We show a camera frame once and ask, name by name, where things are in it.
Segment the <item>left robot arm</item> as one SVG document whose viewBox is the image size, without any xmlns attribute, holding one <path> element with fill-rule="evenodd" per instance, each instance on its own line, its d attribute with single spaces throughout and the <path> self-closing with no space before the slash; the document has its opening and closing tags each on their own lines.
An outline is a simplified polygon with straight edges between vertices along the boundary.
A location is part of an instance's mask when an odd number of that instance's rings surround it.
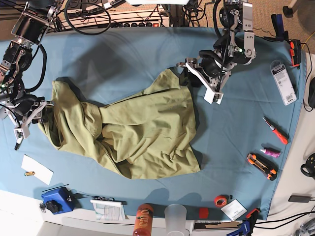
<svg viewBox="0 0 315 236">
<path fill-rule="evenodd" d="M 201 50 L 192 66 L 206 82 L 220 91 L 237 65 L 248 65 L 256 57 L 252 26 L 252 4 L 247 0 L 214 1 L 213 24 L 216 42 L 212 50 Z"/>
</svg>

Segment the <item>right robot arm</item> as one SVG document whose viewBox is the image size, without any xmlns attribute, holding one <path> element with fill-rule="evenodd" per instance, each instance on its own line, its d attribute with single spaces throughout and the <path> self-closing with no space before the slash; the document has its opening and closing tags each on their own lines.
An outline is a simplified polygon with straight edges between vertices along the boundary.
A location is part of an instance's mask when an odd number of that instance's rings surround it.
<svg viewBox="0 0 315 236">
<path fill-rule="evenodd" d="M 66 13 L 70 3 L 61 9 L 61 0 L 31 0 L 25 2 L 12 34 L 12 40 L 5 51 L 0 64 L 0 105 L 10 117 L 18 132 L 28 128 L 30 122 L 42 120 L 42 110 L 49 105 L 43 97 L 32 94 L 44 81 L 47 67 L 47 53 L 41 44 L 43 37 L 56 22 L 59 13 Z M 42 52 L 43 63 L 41 76 L 37 84 L 26 88 L 22 79 L 36 53 L 32 45 Z"/>
</svg>

